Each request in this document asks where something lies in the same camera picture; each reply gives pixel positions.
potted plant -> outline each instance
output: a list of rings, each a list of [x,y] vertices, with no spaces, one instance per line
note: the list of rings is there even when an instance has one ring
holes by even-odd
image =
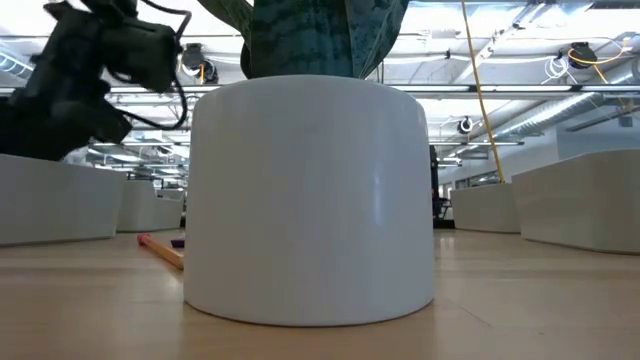
[[[250,80],[194,110],[185,300],[292,326],[406,315],[433,298],[429,144],[411,96],[365,78],[408,0],[200,0]]]

orange pencil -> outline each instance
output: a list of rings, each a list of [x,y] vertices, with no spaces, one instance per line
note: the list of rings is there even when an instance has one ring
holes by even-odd
[[[173,266],[178,269],[184,269],[184,262],[182,260],[182,254],[179,252],[166,247],[164,245],[158,244],[157,242],[151,239],[151,235],[149,234],[140,234],[138,235],[138,245],[146,246],[155,252],[158,256],[168,261]]]

security camera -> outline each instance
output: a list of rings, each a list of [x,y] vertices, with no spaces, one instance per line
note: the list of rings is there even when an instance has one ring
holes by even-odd
[[[473,121],[468,116],[465,116],[458,123],[458,132],[462,135],[467,135],[471,130],[473,130]]]

wooden floor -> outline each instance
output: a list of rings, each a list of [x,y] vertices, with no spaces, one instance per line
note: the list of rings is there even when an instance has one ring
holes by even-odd
[[[0,359],[640,359],[640,257],[462,231],[436,254],[424,310],[288,329],[193,310],[133,235],[0,248]]]

green plant leaf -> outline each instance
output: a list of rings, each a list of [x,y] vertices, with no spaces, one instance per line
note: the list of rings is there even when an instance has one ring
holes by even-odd
[[[409,0],[347,0],[353,72],[366,78],[389,54]]]
[[[251,37],[253,77],[354,76],[344,0],[255,0]]]
[[[238,30],[245,43],[251,44],[253,8],[245,0],[198,0],[198,2],[227,25]]]

